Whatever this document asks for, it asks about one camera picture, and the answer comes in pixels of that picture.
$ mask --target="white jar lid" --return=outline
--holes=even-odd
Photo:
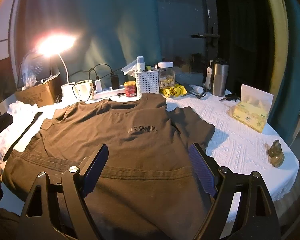
[[[160,68],[173,67],[173,62],[159,62],[158,67]]]

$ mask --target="silver screw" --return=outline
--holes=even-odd
[[[229,168],[228,168],[228,167],[225,167],[225,166],[222,166],[222,167],[220,167],[219,169],[220,169],[220,171],[221,171],[222,173],[227,173],[227,172],[229,172]]]
[[[45,175],[46,175],[45,172],[40,172],[40,173],[38,174],[38,178],[41,178],[41,177],[43,177],[43,176],[45,176]]]
[[[69,171],[70,172],[76,172],[78,170],[78,167],[77,166],[71,166],[70,168],[69,168]]]
[[[257,171],[254,171],[254,172],[252,173],[252,176],[253,176],[253,177],[256,177],[256,178],[259,178],[259,177],[260,177],[260,173],[257,172]]]

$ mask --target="white strap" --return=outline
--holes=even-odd
[[[204,86],[207,89],[211,89],[211,75],[212,75],[211,63],[212,63],[212,60],[210,60],[209,67],[207,68],[207,78],[206,78],[206,82],[204,84]]]

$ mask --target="brown t-shirt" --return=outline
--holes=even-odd
[[[5,182],[23,198],[41,171],[78,165],[99,143],[109,159],[85,198],[105,239],[192,239],[207,207],[188,158],[188,146],[208,145],[215,127],[190,107],[166,111],[158,94],[138,101],[75,103],[45,120],[25,152],[13,151]]]

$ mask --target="red can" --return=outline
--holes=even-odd
[[[124,90],[126,92],[126,97],[132,98],[137,95],[137,84],[135,81],[128,81],[124,83]]]

